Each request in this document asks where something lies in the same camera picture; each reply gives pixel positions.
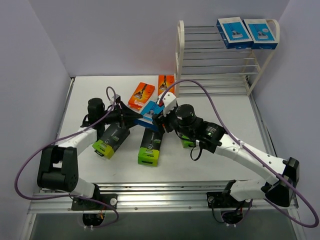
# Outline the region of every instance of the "orange box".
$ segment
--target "orange box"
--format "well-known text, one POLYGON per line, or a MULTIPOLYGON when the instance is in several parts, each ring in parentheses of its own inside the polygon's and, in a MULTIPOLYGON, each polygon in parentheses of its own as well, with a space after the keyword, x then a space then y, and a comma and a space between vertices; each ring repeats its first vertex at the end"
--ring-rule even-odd
POLYGON ((154 90, 155 86, 144 82, 140 82, 128 102, 129 106, 131 108, 140 110, 148 101, 148 99, 152 96, 154 90))
MULTIPOLYGON (((159 75, 158 78, 158 96, 175 82, 173 75, 159 75)), ((175 94, 175 87, 170 88, 169 92, 175 94)))

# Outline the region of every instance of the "gray floor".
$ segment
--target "gray floor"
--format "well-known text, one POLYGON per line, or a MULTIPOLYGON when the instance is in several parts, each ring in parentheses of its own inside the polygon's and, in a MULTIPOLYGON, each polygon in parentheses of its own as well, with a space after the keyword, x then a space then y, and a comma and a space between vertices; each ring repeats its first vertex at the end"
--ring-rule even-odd
POLYGON ((100 239, 214 239, 295 240, 291 222, 275 210, 253 210, 236 228, 216 223, 210 211, 166 213, 121 213, 108 227, 84 231, 79 214, 38 214, 33 240, 100 239))

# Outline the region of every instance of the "green and black box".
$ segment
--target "green and black box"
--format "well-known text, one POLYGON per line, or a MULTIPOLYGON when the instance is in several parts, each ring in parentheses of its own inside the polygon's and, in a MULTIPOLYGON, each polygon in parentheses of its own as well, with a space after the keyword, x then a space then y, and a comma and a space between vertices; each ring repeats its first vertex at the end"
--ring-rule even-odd
MULTIPOLYGON (((178 134, 179 134, 179 136, 180 136, 181 138, 183 138, 183 139, 189 139, 187 136, 185 136, 185 135, 183 135, 183 134, 180 134, 180 133, 178 133, 178 134)), ((195 144, 194 142, 188 141, 188 140, 182 140, 182 139, 181 139, 181 143, 182 143, 182 147, 183 147, 183 148, 192 148, 192 147, 195 147, 195 146, 196 146, 196 144, 195 144)))
POLYGON ((162 137, 163 135, 158 131, 149 128, 144 130, 138 154, 138 164, 154 167, 158 165, 162 137))
POLYGON ((117 123, 110 124, 110 126, 104 131, 102 137, 96 141, 92 147, 97 154, 110 159, 129 134, 129 129, 121 128, 117 123))

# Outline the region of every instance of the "screw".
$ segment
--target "screw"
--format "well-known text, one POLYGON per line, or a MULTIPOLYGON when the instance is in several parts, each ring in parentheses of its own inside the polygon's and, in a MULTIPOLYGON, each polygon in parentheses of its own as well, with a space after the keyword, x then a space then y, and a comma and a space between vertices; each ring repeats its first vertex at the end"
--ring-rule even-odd
POLYGON ((215 198, 213 196, 208 197, 208 202, 213 203, 215 201, 215 198))
POLYGON ((115 198, 111 198, 111 199, 110 199, 110 205, 111 205, 111 206, 115 206, 115 205, 117 204, 117 202, 118 202, 118 201, 117 201, 117 199, 115 199, 115 198))

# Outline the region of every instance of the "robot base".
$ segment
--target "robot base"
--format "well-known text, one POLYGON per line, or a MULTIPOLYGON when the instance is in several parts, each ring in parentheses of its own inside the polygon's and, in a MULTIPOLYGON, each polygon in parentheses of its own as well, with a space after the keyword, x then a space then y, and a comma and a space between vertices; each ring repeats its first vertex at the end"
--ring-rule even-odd
MULTIPOLYGON (((235 200, 232 196, 226 196, 223 195, 222 191, 214 191, 214 192, 207 192, 206 193, 206 199, 208 208, 212 209, 226 209, 226 208, 237 208, 239 207, 240 202, 235 200)), ((243 203, 243 208, 248 208, 250 205, 249 202, 243 203)))
MULTIPOLYGON (((112 206, 117 209, 118 195, 117 194, 101 194, 100 202, 112 206)), ((91 211, 91 210, 102 210, 104 206, 89 200, 83 200, 78 197, 74 197, 72 201, 71 210, 73 211, 91 211)))

